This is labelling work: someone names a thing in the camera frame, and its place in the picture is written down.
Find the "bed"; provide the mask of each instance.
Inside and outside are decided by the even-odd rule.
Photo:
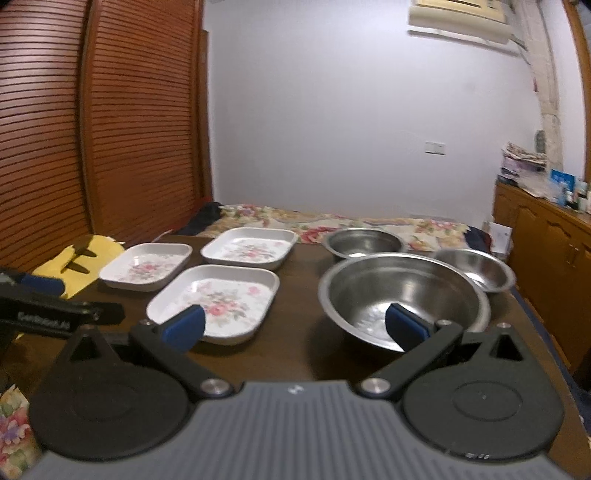
[[[282,228],[295,232],[298,242],[322,243],[324,236],[339,228],[377,228],[400,236],[414,251],[433,252],[442,248],[467,248],[466,234],[473,229],[450,219],[344,217],[331,213],[304,213],[269,206],[219,205],[219,216],[213,223],[201,222],[202,228],[190,234],[215,238],[231,228],[254,226]]]

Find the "blue box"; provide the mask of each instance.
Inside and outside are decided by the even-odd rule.
[[[550,172],[550,178],[558,184],[560,184],[562,181],[565,182],[567,184],[568,190],[570,192],[574,192],[574,175],[570,175],[559,170],[552,170]]]

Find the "yellow cloth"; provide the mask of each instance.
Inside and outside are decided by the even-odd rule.
[[[99,277],[100,270],[124,251],[124,248],[117,242],[101,235],[93,235],[87,249],[94,252],[96,257],[80,255],[74,258],[74,247],[70,245],[52,260],[37,267],[33,274],[40,277],[59,278],[66,286],[66,291],[61,297],[63,299],[72,298],[80,290],[94,282]],[[80,273],[66,268],[66,265],[72,260],[89,270],[89,273]]]

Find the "wooden table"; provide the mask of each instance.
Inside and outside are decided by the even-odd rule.
[[[199,265],[199,251],[209,239],[168,236],[163,242],[193,247],[188,267]],[[319,245],[296,245],[277,271],[281,287],[267,318],[253,339],[242,345],[222,347],[199,343],[189,355],[239,385],[245,380],[335,380],[357,382],[386,365],[391,353],[376,351],[352,339],[327,319],[317,299],[318,282],[333,264]],[[115,290],[95,282],[78,300],[117,301],[125,306],[126,319],[110,330],[128,330],[145,318],[154,294]],[[508,293],[491,301],[492,323],[512,323],[551,378],[565,405],[564,423],[550,450],[550,458],[575,478],[591,475],[591,451],[579,414],[560,371],[529,318]],[[30,394],[63,346],[62,340],[25,335],[13,342],[2,366],[17,385]]]

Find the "metal bowl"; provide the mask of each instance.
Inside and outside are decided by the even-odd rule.
[[[506,263],[479,250],[445,249],[433,258],[463,271],[486,293],[499,293],[515,285],[515,273]]]
[[[339,260],[407,250],[399,236],[371,228],[337,230],[324,237],[324,246]]]
[[[318,298],[343,330],[366,343],[401,352],[385,327],[398,302],[428,322],[445,319],[482,332],[491,318],[484,292],[461,271],[411,254],[379,254],[340,262],[320,280]]]

